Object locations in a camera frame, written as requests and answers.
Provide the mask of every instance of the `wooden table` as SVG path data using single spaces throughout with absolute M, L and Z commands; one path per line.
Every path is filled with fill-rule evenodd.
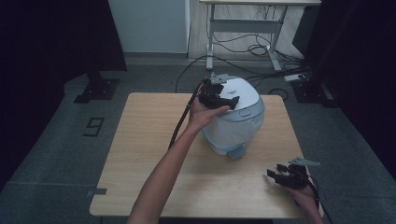
M 132 93 L 128 97 L 97 189 L 91 213 L 129 216 L 147 177 L 163 156 L 191 95 Z M 247 154 L 230 161 L 199 134 L 183 164 L 163 217 L 303 217 L 290 195 L 266 169 L 302 157 L 288 112 L 279 96 L 263 95 L 262 128 Z M 180 132 L 184 130 L 185 120 Z
M 282 70 L 275 53 L 276 43 L 285 20 L 288 6 L 319 6 L 320 0 L 200 0 L 210 5 L 209 42 L 206 49 L 206 69 L 213 69 L 213 35 L 215 32 L 273 34 L 270 46 L 266 46 L 268 55 L 276 71 Z M 283 6 L 278 20 L 224 20 L 215 18 L 215 5 L 266 5 Z

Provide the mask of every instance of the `white desk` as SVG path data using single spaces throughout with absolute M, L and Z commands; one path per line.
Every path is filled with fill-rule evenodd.
M 268 55 L 276 71 L 282 70 L 275 53 L 276 43 L 282 29 L 288 6 L 318 6 L 320 0 L 200 0 L 210 5 L 209 43 L 206 50 L 206 69 L 213 69 L 213 34 L 215 32 L 228 33 L 255 33 L 273 34 L 270 46 L 267 46 Z M 277 21 L 249 21 L 249 20 L 218 20 L 215 19 L 215 5 L 267 5 L 283 6 L 282 13 Z

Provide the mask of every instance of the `gray carpet floor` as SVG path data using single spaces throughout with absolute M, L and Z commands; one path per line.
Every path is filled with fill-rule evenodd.
M 111 101 L 74 104 L 88 79 L 77 77 L 64 86 L 64 99 L 46 130 L 0 194 L 3 223 L 124 223 L 126 217 L 94 217 L 89 208 L 104 167 L 114 133 L 131 92 L 173 92 L 177 77 L 189 63 L 141 63 L 130 60 L 128 72 L 103 72 L 120 84 Z M 271 72 L 268 63 L 247 67 Z M 215 64 L 216 74 L 250 77 L 252 74 L 224 63 Z M 191 66 L 178 83 L 178 92 L 192 92 L 210 73 L 202 62 Z M 260 94 L 280 88 L 304 156 L 319 161 L 310 168 L 318 181 L 323 205 L 334 223 L 394 223 L 396 184 L 374 152 L 339 108 L 299 104 L 283 77 L 255 81 Z M 274 93 L 285 97 L 285 92 Z M 91 118 L 103 118 L 96 137 L 87 128 Z M 303 219 L 274 220 L 279 224 L 306 223 Z

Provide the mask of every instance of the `white table leg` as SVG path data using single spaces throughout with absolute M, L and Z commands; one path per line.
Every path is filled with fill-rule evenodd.
M 210 19 L 209 19 L 209 43 L 206 49 L 206 70 L 213 69 L 213 21 L 215 20 L 215 5 L 210 5 Z
M 275 49 L 276 49 L 277 40 L 279 39 L 280 31 L 282 30 L 282 25 L 283 25 L 283 22 L 285 20 L 285 16 L 286 16 L 286 12 L 287 11 L 288 11 L 288 6 L 284 6 L 283 10 L 282 10 L 282 13 L 280 15 L 280 18 L 278 20 L 278 24 L 277 24 L 277 27 L 276 27 L 276 32 L 274 33 L 274 38 L 273 38 L 273 40 L 271 42 L 271 45 L 267 47 L 268 55 L 270 56 L 271 62 L 272 62 L 273 66 L 274 66 L 274 69 L 276 71 L 282 70 L 282 68 L 280 67 L 279 60 L 277 58 L 277 54 L 275 52 Z

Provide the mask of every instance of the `black curtain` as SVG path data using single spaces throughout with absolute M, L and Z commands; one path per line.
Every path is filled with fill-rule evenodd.
M 0 2 L 1 186 L 44 131 L 64 83 L 126 71 L 107 0 Z
M 323 0 L 306 55 L 314 84 L 328 84 L 337 104 L 394 178 L 395 37 L 394 1 Z

